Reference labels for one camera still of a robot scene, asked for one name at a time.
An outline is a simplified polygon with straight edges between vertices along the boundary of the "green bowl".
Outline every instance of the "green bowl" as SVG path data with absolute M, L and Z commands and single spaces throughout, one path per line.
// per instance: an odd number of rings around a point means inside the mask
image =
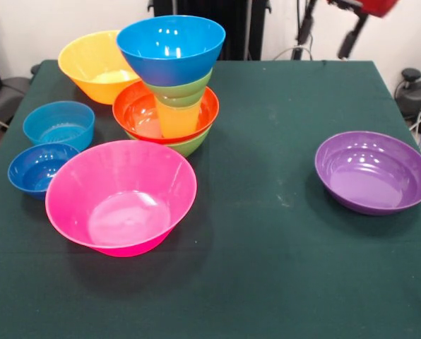
M 171 107 L 188 107 L 197 103 L 211 79 L 212 69 L 203 78 L 180 86 L 162 87 L 144 83 L 163 104 Z
M 212 125 L 209 126 L 208 129 L 206 129 L 203 133 L 199 134 L 193 139 L 184 141 L 182 143 L 171 143 L 169 145 L 165 145 L 169 148 L 172 148 L 176 152 L 182 154 L 184 157 L 188 157 L 190 154 L 192 154 L 206 139 L 206 136 L 208 135 Z M 126 132 L 126 134 L 129 136 L 129 138 L 138 140 L 136 137 L 130 135 Z

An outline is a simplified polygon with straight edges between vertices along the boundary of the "red bowl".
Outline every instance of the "red bowl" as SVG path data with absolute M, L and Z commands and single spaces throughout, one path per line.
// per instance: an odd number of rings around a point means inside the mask
M 137 139 L 154 143 L 181 143 L 203 133 L 217 118 L 219 110 L 217 95 L 206 87 L 201 101 L 195 132 L 179 138 L 163 138 L 155 108 L 154 94 L 142 81 L 125 88 L 113 104 L 113 117 L 129 134 Z

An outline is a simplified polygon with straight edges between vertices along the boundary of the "dark blue bowl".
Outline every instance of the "dark blue bowl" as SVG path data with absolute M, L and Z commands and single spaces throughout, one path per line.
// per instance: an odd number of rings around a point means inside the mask
M 209 73 L 225 36 L 225 29 L 212 20 L 158 16 L 124 28 L 117 36 L 117 44 L 143 81 L 155 86 L 177 86 Z
M 16 156 L 8 167 L 8 180 L 22 192 L 44 200 L 50 181 L 78 150 L 62 143 L 33 146 Z

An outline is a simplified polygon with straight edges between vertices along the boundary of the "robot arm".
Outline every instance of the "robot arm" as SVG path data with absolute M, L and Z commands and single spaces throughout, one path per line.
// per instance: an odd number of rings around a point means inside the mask
M 297 36 L 298 45 L 304 44 L 311 32 L 314 22 L 312 12 L 314 11 L 316 2 L 317 0 L 310 0 L 308 3 Z M 357 41 L 361 29 L 366 23 L 367 17 L 371 15 L 383 18 L 394 7 L 398 0 L 327 0 L 327 2 L 336 5 L 341 9 L 352 10 L 358 16 L 358 22 L 355 28 L 347 34 L 338 52 L 339 59 L 347 59 Z M 295 49 L 292 53 L 292 59 L 298 60 L 301 58 L 301 55 L 302 50 Z

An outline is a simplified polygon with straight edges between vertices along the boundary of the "yellow cup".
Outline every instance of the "yellow cup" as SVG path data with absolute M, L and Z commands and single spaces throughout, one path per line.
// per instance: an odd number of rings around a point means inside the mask
M 196 130 L 202 98 L 188 107 L 171 107 L 155 97 L 155 107 L 164 138 L 188 136 Z

